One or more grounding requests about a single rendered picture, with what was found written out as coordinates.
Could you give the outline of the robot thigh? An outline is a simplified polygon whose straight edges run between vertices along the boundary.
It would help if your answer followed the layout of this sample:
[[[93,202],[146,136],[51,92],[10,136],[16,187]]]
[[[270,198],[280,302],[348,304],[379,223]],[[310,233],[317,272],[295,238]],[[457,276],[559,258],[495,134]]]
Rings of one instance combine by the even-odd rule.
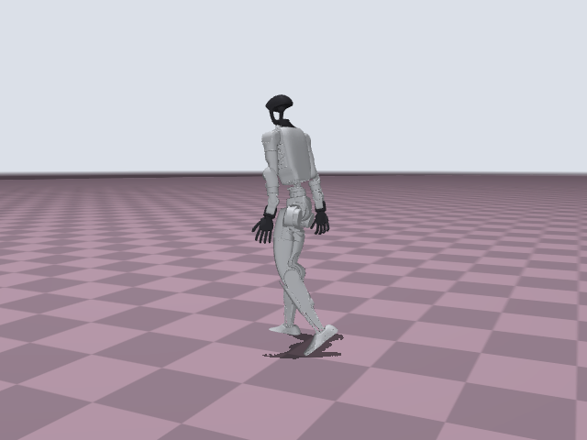
[[[294,236],[291,228],[288,226],[299,226],[303,219],[303,212],[300,205],[292,204],[282,208],[278,213],[273,232],[273,254],[279,276],[284,281],[284,274],[287,270],[296,270],[300,278],[301,273],[298,269],[289,266],[289,258],[293,252]],[[287,286],[287,285],[286,285]]]
[[[293,236],[294,236],[293,252],[289,258],[289,266],[299,270],[299,272],[301,273],[301,277],[302,277],[301,280],[305,276],[305,270],[300,264],[297,263],[297,261],[299,259],[299,256],[300,256],[302,248],[303,248],[303,244],[305,242],[305,231],[304,231],[303,227],[309,228],[313,224],[314,218],[315,218],[315,214],[312,213],[310,218],[305,221],[302,221],[299,226],[288,226],[289,228],[292,229],[292,231],[294,231],[294,233],[293,233]]]

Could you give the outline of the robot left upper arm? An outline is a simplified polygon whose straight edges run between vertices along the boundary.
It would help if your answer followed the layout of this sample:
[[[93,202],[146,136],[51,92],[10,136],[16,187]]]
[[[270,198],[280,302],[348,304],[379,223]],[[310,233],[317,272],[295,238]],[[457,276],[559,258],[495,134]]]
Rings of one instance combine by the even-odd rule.
[[[278,176],[278,144],[281,141],[280,130],[266,132],[262,135],[261,141],[264,146],[265,159],[268,163],[268,168],[273,168]],[[267,168],[266,168],[267,169]],[[265,169],[265,170],[266,170]],[[265,171],[264,170],[264,171]],[[266,181],[262,173],[262,178]]]

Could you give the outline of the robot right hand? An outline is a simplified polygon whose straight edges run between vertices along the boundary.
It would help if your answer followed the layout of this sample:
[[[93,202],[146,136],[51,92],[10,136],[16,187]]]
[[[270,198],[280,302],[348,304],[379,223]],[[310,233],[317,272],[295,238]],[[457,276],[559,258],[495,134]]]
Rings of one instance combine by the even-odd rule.
[[[316,206],[315,206],[316,209]],[[328,217],[325,214],[326,211],[326,203],[325,201],[323,201],[323,208],[321,209],[316,209],[316,219],[314,221],[314,223],[311,225],[310,229],[312,229],[314,227],[314,225],[316,224],[316,232],[315,235],[318,233],[319,231],[319,226],[320,226],[320,231],[319,231],[319,235],[321,235],[322,233],[325,234],[326,231],[329,230],[329,223],[328,223]],[[326,223],[327,223],[327,230],[326,230]],[[324,230],[323,230],[324,228]]]

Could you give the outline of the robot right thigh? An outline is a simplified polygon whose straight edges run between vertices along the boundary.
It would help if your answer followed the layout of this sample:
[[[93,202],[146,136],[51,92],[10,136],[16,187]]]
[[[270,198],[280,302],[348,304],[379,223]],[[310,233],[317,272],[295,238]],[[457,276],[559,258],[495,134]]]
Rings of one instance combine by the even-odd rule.
[[[314,218],[315,218],[315,214],[312,213],[310,218],[305,221],[302,221],[299,226],[288,226],[289,228],[292,229],[292,231],[294,231],[294,233],[293,233],[293,236],[294,236],[293,252],[289,258],[289,266],[299,270],[299,272],[301,273],[301,277],[302,277],[301,280],[305,276],[305,270],[300,264],[297,263],[297,261],[299,259],[299,256],[300,256],[302,248],[303,248],[303,244],[305,242],[305,231],[304,231],[303,227],[309,228],[313,224]]]

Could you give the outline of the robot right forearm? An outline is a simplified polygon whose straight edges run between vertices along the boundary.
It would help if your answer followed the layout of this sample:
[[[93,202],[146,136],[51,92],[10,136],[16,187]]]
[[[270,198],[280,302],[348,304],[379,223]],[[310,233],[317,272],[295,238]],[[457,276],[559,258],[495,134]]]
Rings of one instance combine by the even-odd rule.
[[[325,201],[320,183],[321,181],[318,174],[313,180],[309,181],[308,183],[311,189],[311,193],[313,194],[313,200],[315,201],[316,209],[323,208],[323,201]]]

